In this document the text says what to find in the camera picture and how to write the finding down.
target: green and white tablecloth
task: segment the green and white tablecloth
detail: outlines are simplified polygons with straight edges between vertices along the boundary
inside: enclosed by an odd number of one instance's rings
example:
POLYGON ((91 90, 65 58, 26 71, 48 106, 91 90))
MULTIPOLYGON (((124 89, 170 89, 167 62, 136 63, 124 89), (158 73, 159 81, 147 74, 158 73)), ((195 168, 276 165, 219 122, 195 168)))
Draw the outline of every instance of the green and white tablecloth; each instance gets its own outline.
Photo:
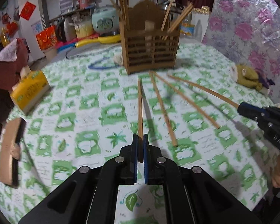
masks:
MULTIPOLYGON (((172 147, 156 94, 147 72, 127 76, 123 67, 90 70, 102 57, 102 66, 113 65, 114 53, 93 50, 88 57, 61 60, 43 69, 53 87, 27 117, 16 108, 9 120, 23 117, 26 129, 21 140, 18 165, 20 186, 0 182, 0 209, 11 223, 18 223, 29 210, 57 188, 77 168, 102 166, 132 143, 138 129, 137 80, 142 79, 144 133, 162 154, 184 167, 201 166, 230 193, 252 210, 268 190, 267 183, 278 150, 264 140, 257 124, 240 117, 236 109, 216 97, 168 78, 222 126, 208 120, 179 95, 156 79, 178 139, 172 147)), ((166 73, 199 83, 237 103, 272 105, 255 90, 233 82, 232 62, 212 47, 182 44, 174 70, 166 73)), ((138 164, 137 184, 120 186, 115 223, 166 223, 161 186, 144 184, 143 165, 138 164)))

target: purple fabric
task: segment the purple fabric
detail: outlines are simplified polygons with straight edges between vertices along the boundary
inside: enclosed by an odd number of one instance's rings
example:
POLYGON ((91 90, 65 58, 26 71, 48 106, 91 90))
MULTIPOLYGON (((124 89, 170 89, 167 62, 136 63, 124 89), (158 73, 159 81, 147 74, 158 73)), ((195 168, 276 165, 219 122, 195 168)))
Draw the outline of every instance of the purple fabric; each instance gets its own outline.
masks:
POLYGON ((274 0, 215 0, 202 41, 236 64, 262 71, 280 102, 280 8, 274 0))

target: yellow green plush toy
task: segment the yellow green plush toy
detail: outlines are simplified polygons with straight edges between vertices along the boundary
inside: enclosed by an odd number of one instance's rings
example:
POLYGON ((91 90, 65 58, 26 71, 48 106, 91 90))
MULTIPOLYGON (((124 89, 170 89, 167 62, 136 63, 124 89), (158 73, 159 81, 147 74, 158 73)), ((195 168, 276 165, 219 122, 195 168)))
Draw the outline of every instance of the yellow green plush toy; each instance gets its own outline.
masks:
POLYGON ((248 88, 255 88, 265 96, 269 94, 270 90, 259 82, 259 76, 257 72, 249 66, 233 65, 231 67, 231 77, 238 84, 248 88))

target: yellow tissue package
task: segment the yellow tissue package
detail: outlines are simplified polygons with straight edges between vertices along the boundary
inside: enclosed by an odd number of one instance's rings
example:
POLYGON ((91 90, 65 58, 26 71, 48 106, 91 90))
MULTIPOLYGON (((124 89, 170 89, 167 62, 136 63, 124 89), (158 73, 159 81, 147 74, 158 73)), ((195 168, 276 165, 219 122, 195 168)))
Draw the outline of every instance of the yellow tissue package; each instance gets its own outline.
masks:
POLYGON ((49 88, 48 80, 42 71, 31 71, 13 87, 10 97, 26 115, 49 88))

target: white refrigerator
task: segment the white refrigerator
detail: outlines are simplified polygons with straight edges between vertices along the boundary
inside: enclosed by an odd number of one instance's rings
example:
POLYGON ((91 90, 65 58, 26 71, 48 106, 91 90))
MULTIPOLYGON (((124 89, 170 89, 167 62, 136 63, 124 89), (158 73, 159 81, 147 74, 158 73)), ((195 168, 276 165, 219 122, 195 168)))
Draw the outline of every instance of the white refrigerator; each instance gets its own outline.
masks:
POLYGON ((20 16, 20 30, 29 47, 29 56, 31 56, 33 60, 38 60, 45 57, 44 53, 39 48, 35 35, 46 29, 46 23, 49 17, 46 8, 46 0, 18 0, 20 14, 26 2, 34 4, 36 8, 29 20, 20 16))

